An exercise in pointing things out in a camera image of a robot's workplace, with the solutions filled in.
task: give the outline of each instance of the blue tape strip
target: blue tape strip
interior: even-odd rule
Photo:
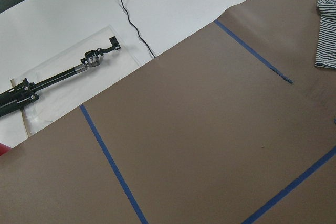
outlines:
[[[274,71],[276,74],[281,76],[285,81],[289,83],[293,83],[292,80],[287,78],[283,73],[281,73],[278,69],[276,69],[271,63],[269,63],[264,57],[262,57],[260,54],[255,52],[248,44],[242,41],[237,35],[235,35],[232,31],[230,31],[226,26],[224,26],[218,19],[216,19],[215,24],[218,25],[222,30],[224,30],[227,34],[229,34],[232,38],[234,38],[235,41],[237,41],[239,44],[241,44],[247,51],[249,51],[251,54],[253,54],[258,60],[260,60],[263,64],[265,64],[268,68],[270,68],[272,71]]]
[[[96,126],[94,125],[88,111],[86,110],[86,108],[84,107],[84,105],[81,105],[80,106],[80,109],[82,110],[83,114],[84,114],[84,117],[86,119],[86,121],[88,122],[94,136],[96,137],[102,151],[104,152],[105,154],[105,157],[106,159],[108,160],[108,162],[110,163],[110,166],[112,168],[112,170],[114,171],[114,174],[116,175],[122,189],[124,190],[124,192],[126,193],[127,195],[127,198],[128,200],[130,201],[134,211],[136,212],[136,214],[138,215],[140,221],[142,224],[148,224],[144,214],[142,213],[138,203],[135,201],[135,198],[133,197],[132,193],[131,193],[131,190],[130,188],[128,187],[128,185],[126,184],[124,178],[122,177],[116,163],[114,162],[109,150],[107,149],[103,139],[101,138]]]
[[[306,180],[310,175],[312,175],[317,169],[324,165],[328,160],[330,160],[334,155],[336,155],[336,146],[321,157],[315,164],[309,167],[304,173],[302,173],[297,179],[285,187],[284,190],[279,192],[270,201],[260,207],[254,214],[248,217],[242,224],[251,224],[260,218],[264,213],[266,213],[271,207],[276,203],[286,197],[291,191],[293,191],[298,185],[300,185],[304,180]]]

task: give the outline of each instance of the tripod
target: tripod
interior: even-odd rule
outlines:
[[[102,56],[103,54],[113,50],[120,49],[120,45],[115,37],[110,38],[110,42],[112,46],[107,49],[98,48],[97,50],[86,52],[84,54],[85,58],[80,60],[81,64],[73,68],[70,68],[36,84],[33,82],[28,82],[27,78],[25,78],[22,83],[0,94],[0,116],[7,115],[19,109],[23,109],[24,106],[37,101],[40,96],[35,94],[35,92],[61,80],[67,79],[75,74],[82,73],[87,70],[88,67],[92,68],[100,65],[99,55]]]

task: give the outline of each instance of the black cable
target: black cable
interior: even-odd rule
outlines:
[[[153,59],[156,58],[155,54],[153,53],[153,51],[151,50],[151,48],[149,47],[149,45],[147,44],[147,42],[141,37],[138,28],[131,22],[131,20],[130,20],[130,15],[129,15],[127,9],[126,9],[125,6],[124,6],[124,2],[123,2],[123,0],[120,0],[120,1],[121,1],[122,8],[124,9],[124,11],[125,11],[126,14],[127,14],[128,22],[131,24],[131,26],[133,26],[133,27],[137,30],[139,39],[140,39],[140,40],[147,46],[149,52],[150,52],[150,53],[152,54],[152,56],[153,56]]]

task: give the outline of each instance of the white table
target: white table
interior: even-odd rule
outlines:
[[[131,20],[156,55],[243,1],[124,0]],[[148,50],[129,25],[120,0],[25,0],[1,13],[0,92],[11,87],[10,79],[108,25],[118,32],[141,65],[151,60]],[[0,143],[10,147],[27,139],[20,112],[0,118],[0,132]]]

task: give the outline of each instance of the black and white striped cloth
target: black and white striped cloth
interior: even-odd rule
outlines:
[[[318,0],[320,35],[315,66],[336,69],[336,0]]]

